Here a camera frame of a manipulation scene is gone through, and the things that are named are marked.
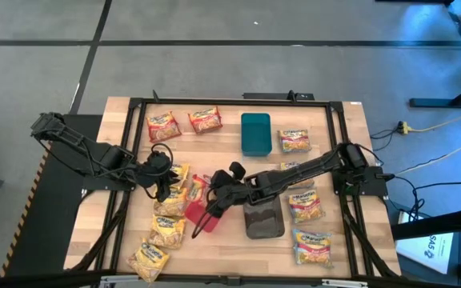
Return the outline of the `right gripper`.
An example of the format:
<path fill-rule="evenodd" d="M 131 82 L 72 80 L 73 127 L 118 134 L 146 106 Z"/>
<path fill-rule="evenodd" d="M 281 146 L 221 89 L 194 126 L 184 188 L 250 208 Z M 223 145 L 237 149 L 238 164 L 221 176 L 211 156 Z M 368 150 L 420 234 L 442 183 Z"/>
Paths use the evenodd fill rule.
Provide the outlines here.
<path fill-rule="evenodd" d="M 227 210 L 227 206 L 253 203 L 252 190 L 242 182 L 246 170 L 238 162 L 230 164 L 230 172 L 217 170 L 214 172 L 210 189 L 206 192 L 206 212 L 214 210 L 214 217 L 221 218 Z"/>

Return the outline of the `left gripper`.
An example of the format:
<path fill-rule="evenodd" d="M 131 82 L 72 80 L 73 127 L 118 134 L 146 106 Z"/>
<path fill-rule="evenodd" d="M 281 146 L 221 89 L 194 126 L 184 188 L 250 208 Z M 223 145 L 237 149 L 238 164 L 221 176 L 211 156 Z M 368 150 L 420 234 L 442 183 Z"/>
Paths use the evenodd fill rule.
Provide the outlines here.
<path fill-rule="evenodd" d="M 163 202 L 170 195 L 170 186 L 180 181 L 180 166 L 172 166 L 170 158 L 164 152 L 152 152 L 147 160 L 137 165 L 136 182 L 147 189 L 156 185 L 157 191 L 151 198 Z"/>

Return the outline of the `yellow Maruchan noodle pack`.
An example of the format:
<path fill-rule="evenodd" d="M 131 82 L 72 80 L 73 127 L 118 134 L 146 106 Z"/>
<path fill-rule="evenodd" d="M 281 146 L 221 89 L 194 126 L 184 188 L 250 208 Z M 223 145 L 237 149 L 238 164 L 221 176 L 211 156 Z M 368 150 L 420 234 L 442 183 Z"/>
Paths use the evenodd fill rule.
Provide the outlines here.
<path fill-rule="evenodd" d="M 183 164 L 173 164 L 172 166 L 180 166 L 180 174 L 177 174 L 180 177 L 180 181 L 171 185 L 172 188 L 181 189 L 183 183 L 186 181 L 190 165 L 187 163 Z"/>
<path fill-rule="evenodd" d="M 185 227 L 185 218 L 155 215 L 147 242 L 168 249 L 179 249 L 182 245 Z"/>
<path fill-rule="evenodd" d="M 144 281 L 152 283 L 170 260 L 167 252 L 150 244 L 146 238 L 140 247 L 126 260 L 127 265 Z"/>
<path fill-rule="evenodd" d="M 163 201 L 154 201 L 154 214 L 167 217 L 183 217 L 187 204 L 187 188 L 171 188 L 170 195 Z"/>

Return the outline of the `red plastic bin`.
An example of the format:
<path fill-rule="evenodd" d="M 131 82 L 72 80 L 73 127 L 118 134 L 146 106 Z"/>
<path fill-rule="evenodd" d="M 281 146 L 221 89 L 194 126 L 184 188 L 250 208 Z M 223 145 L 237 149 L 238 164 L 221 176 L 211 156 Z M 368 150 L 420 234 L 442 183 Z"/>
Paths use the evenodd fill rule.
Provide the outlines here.
<path fill-rule="evenodd" d="M 191 202 L 186 208 L 185 216 L 199 229 L 210 233 L 218 225 L 219 218 L 215 218 L 209 212 L 206 212 L 205 207 Z"/>

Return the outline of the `dark grey plastic bin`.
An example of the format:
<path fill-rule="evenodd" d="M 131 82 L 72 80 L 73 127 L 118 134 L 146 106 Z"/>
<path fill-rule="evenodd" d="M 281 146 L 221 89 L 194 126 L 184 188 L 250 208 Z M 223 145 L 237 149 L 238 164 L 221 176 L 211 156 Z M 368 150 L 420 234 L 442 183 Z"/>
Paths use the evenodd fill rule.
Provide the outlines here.
<path fill-rule="evenodd" d="M 262 204 L 243 205 L 246 234 L 250 239 L 279 238 L 285 233 L 280 197 Z"/>

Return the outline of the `teal plastic bin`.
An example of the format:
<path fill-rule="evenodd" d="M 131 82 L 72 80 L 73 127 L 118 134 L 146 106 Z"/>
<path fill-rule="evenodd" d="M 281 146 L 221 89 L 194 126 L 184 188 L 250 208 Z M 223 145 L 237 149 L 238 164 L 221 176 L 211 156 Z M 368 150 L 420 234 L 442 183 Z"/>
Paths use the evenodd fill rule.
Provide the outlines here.
<path fill-rule="evenodd" d="M 247 157 L 265 157 L 272 151 L 271 117 L 264 113 L 241 115 L 241 149 Z"/>

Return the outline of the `black hazard-edged floor mat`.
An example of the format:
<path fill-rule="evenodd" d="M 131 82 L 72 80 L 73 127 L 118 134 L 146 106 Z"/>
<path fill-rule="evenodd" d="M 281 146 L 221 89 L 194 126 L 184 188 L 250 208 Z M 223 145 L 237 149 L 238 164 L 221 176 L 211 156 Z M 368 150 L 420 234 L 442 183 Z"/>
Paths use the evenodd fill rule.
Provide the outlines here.
<path fill-rule="evenodd" d="M 77 166 L 79 159 L 78 154 L 57 142 L 43 152 L 1 277 L 63 270 L 83 184 L 83 177 L 66 166 Z"/>

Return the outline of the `black crossbar with brackets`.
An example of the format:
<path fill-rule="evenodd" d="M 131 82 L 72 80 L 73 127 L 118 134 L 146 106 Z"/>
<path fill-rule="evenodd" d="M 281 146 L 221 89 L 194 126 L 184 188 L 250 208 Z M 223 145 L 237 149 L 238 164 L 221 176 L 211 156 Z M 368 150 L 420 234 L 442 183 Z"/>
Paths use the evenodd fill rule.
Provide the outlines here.
<path fill-rule="evenodd" d="M 0 288 L 68 288 L 96 284 L 138 281 L 137 274 L 117 275 L 113 270 L 67 271 L 60 274 L 41 274 L 0 277 Z M 461 288 L 435 282 L 418 282 L 404 277 L 356 275 L 351 278 L 290 278 L 255 276 L 206 276 L 161 274 L 158 282 L 188 282 L 242 286 L 251 284 L 336 286 L 340 288 Z"/>

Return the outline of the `white printed sign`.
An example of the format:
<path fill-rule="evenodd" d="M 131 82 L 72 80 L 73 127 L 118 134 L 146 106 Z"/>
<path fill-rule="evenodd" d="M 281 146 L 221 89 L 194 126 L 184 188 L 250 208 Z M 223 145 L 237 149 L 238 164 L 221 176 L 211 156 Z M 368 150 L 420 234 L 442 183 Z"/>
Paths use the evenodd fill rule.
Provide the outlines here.
<path fill-rule="evenodd" d="M 432 234 L 395 241 L 397 254 L 441 274 L 447 274 L 453 233 Z"/>

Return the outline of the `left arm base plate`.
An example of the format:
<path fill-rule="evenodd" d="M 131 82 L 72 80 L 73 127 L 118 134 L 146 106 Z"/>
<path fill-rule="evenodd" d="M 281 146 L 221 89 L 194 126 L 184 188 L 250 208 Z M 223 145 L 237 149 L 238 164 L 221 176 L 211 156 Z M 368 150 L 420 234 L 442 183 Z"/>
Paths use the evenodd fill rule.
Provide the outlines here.
<path fill-rule="evenodd" d="M 133 190 L 135 184 L 128 181 L 113 180 L 109 178 L 93 178 L 86 176 L 83 179 L 84 190 Z"/>

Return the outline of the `black aluminium table frame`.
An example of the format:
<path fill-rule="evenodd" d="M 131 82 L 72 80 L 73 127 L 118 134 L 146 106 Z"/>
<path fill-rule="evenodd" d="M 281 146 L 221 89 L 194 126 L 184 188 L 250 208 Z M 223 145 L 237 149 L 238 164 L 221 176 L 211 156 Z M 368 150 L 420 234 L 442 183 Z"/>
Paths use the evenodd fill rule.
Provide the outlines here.
<path fill-rule="evenodd" d="M 127 109 L 132 98 L 109 97 L 98 130 L 98 142 L 120 144 Z M 292 103 L 287 100 L 244 100 L 205 98 L 164 98 L 159 102 L 147 99 L 145 116 L 173 112 L 182 135 L 166 144 L 172 149 L 175 163 L 190 164 L 190 174 L 212 174 L 227 170 L 240 162 L 248 174 L 276 169 L 280 162 L 303 162 L 316 158 L 342 142 L 346 136 L 352 142 L 371 149 L 371 140 L 361 102 L 308 102 Z M 193 132 L 187 113 L 217 106 L 223 127 L 208 134 Z M 266 157 L 246 157 L 241 151 L 241 115 L 265 113 L 271 116 L 272 151 Z M 312 150 L 307 153 L 284 154 L 281 151 L 277 130 L 308 129 Z M 335 194 L 330 173 L 315 178 L 315 189 L 326 215 L 320 219 L 294 224 L 287 204 L 286 194 L 300 193 L 288 190 L 279 197 L 285 233 L 279 238 L 249 239 L 246 234 L 242 206 L 231 207 L 224 213 L 214 230 L 202 232 L 191 238 L 194 223 L 187 222 L 182 247 L 167 250 L 170 259 L 156 282 L 212 282 L 227 285 L 251 283 L 287 283 L 317 285 L 320 278 L 351 278 L 350 264 L 356 261 L 356 270 L 366 274 L 363 250 L 353 237 L 355 258 L 348 258 L 347 240 L 352 235 L 343 225 L 339 195 Z M 110 192 L 95 191 L 78 208 L 74 231 L 67 251 L 65 268 L 77 264 L 82 255 L 94 245 L 100 235 Z M 387 208 L 382 198 L 361 195 L 359 208 L 367 238 L 379 257 L 396 274 L 400 275 L 399 260 L 391 233 Z M 130 204 L 124 222 L 117 273 L 136 278 L 126 260 L 140 247 L 148 236 L 153 218 L 153 200 L 142 188 L 130 193 Z M 291 230 L 330 233 L 331 261 L 334 268 L 315 264 L 295 263 Z"/>

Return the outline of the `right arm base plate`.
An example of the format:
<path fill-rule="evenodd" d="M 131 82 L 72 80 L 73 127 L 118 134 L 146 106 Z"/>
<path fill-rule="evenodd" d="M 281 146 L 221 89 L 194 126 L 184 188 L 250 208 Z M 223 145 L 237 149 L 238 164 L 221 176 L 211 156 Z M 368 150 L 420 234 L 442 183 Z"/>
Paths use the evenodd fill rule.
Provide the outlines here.
<path fill-rule="evenodd" d="M 331 173 L 336 194 L 346 196 L 388 196 L 386 182 L 393 174 L 386 174 L 380 166 L 368 166 L 356 170 L 339 169 Z"/>

